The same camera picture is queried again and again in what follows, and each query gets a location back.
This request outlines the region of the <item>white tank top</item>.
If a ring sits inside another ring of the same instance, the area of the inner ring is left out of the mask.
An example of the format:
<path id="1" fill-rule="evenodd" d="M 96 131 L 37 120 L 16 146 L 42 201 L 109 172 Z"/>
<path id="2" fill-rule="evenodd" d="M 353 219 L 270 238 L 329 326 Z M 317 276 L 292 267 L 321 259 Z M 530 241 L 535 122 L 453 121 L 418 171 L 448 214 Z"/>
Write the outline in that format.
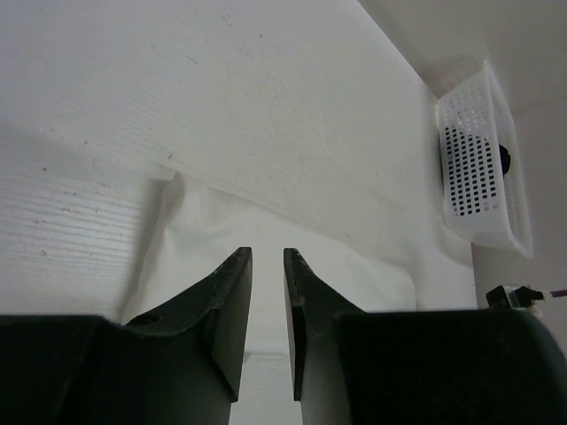
<path id="1" fill-rule="evenodd" d="M 318 277 L 366 312 L 416 309 L 415 286 L 403 269 L 369 259 L 263 207 L 175 174 L 162 192 L 141 274 L 121 321 L 127 323 L 201 281 L 239 247 L 252 249 L 247 352 L 289 352 L 286 248 L 297 249 Z"/>

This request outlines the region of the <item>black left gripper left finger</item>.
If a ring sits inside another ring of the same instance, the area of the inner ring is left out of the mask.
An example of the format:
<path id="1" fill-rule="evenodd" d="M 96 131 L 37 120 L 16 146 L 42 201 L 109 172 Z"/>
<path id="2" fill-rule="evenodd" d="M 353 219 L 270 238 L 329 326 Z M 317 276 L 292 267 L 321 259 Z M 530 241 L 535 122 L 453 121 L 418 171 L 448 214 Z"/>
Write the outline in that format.
<path id="1" fill-rule="evenodd" d="M 124 325 L 1 319 L 4 424 L 225 424 L 238 399 L 252 251 Z"/>

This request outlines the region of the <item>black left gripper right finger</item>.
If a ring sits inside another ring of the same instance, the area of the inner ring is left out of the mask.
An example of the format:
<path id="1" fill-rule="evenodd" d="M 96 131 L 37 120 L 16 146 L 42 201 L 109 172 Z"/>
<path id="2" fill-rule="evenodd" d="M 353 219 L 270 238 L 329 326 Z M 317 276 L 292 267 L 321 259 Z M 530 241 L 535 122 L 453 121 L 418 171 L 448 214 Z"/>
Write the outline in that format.
<path id="1" fill-rule="evenodd" d="M 563 424 L 566 359 L 532 314 L 367 313 L 283 252 L 305 424 Z"/>

